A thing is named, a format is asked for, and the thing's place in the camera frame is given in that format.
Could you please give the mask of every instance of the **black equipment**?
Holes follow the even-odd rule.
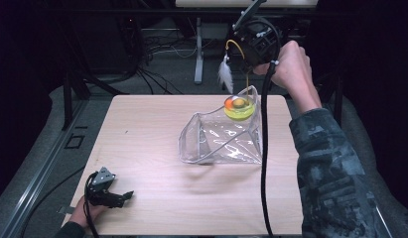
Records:
[[[128,191],[123,195],[114,194],[108,191],[116,175],[103,167],[99,172],[90,176],[92,181],[85,190],[87,200],[91,205],[104,205],[108,207],[123,207],[124,201],[132,197],[133,191]]]
[[[268,20],[253,16],[266,1],[254,1],[232,25],[233,34],[243,50],[248,68],[271,61],[279,51],[277,29]]]

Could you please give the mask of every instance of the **person's right arm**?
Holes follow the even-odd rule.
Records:
[[[289,42],[278,62],[271,79],[288,90],[301,114],[290,129],[299,154],[303,236],[387,237],[355,150],[330,111],[322,108],[305,50]],[[264,74],[268,66],[254,72]]]
[[[85,198],[82,196],[70,216],[68,222],[55,234],[54,238],[81,238],[85,235],[88,222],[84,213]],[[89,204],[89,212],[92,221],[107,209],[106,206]]]

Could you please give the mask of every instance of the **camouflage sleeve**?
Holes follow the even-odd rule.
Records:
[[[327,109],[290,123],[304,237],[388,237],[357,154]]]
[[[85,231],[79,224],[69,221],[55,234],[54,238],[82,238],[84,235]]]

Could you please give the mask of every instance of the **transparent plastic box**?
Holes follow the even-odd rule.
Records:
[[[257,90],[249,86],[237,95],[253,102],[253,114],[246,120],[232,120],[226,116],[223,105],[212,112],[195,113],[179,138],[182,162],[261,164],[262,126]]]

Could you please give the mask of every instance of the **wooden table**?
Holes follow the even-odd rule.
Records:
[[[222,105],[225,95],[121,95],[113,98],[72,206],[87,177],[107,167],[109,189],[134,197],[95,222],[101,235],[267,234],[260,199],[260,165],[184,164],[178,140],[193,114]],[[298,155],[282,96],[268,97],[267,203],[274,234],[301,234]]]

